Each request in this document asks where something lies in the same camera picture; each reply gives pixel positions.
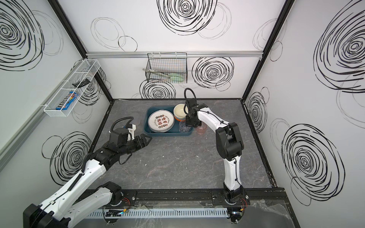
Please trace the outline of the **clear glass cup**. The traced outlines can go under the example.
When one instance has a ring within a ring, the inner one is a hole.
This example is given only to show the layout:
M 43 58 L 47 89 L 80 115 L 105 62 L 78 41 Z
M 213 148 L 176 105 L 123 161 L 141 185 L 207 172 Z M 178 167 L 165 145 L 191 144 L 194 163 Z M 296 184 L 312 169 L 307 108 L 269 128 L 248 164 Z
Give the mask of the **clear glass cup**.
M 179 132 L 180 133 L 190 133 L 192 128 L 186 124 L 186 120 L 179 122 Z

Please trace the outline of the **white plate red symbols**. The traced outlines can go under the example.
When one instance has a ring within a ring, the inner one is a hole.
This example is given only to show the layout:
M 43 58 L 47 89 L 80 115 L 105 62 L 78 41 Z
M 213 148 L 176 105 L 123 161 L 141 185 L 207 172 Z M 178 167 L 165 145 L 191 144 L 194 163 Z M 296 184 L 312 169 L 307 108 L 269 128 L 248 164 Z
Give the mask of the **white plate red symbols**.
M 147 123 L 152 132 L 165 133 L 173 128 L 175 117 L 167 110 L 158 110 L 149 116 Z

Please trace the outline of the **orange bowl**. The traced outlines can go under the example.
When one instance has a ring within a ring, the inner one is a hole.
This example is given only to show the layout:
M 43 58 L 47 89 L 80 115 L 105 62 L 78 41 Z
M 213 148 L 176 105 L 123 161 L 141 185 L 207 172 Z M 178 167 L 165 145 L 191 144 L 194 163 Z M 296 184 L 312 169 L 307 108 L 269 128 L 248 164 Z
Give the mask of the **orange bowl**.
M 178 117 L 174 116 L 174 118 L 175 118 L 175 120 L 177 120 L 179 122 L 186 121 L 186 118 L 185 117 L 184 118 L 178 118 Z

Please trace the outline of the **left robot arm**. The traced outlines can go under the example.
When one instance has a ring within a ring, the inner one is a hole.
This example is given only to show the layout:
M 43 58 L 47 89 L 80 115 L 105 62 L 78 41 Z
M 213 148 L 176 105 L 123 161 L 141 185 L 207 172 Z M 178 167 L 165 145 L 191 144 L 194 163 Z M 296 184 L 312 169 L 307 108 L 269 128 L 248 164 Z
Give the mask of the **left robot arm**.
M 25 228 L 73 228 L 89 214 L 105 206 L 119 206 L 127 201 L 121 187 L 111 181 L 99 186 L 91 195 L 79 197 L 105 174 L 123 155 L 147 147 L 152 138 L 146 134 L 134 135 L 133 126 L 110 130 L 109 141 L 100 149 L 87 154 L 80 171 L 57 192 L 41 204 L 29 205 L 23 212 Z

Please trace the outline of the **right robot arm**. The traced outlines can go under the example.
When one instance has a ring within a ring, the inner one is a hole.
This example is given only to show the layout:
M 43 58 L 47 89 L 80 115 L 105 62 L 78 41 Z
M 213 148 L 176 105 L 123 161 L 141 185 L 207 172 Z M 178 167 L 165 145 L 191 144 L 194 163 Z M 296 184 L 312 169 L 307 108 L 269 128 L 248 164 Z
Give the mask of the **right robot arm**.
M 215 132 L 216 149 L 224 162 L 223 194 L 233 205 L 245 194 L 240 180 L 240 158 L 244 143 L 239 126 L 218 117 L 206 104 L 198 104 L 195 98 L 187 98 L 186 125 L 197 128 L 205 123 Z

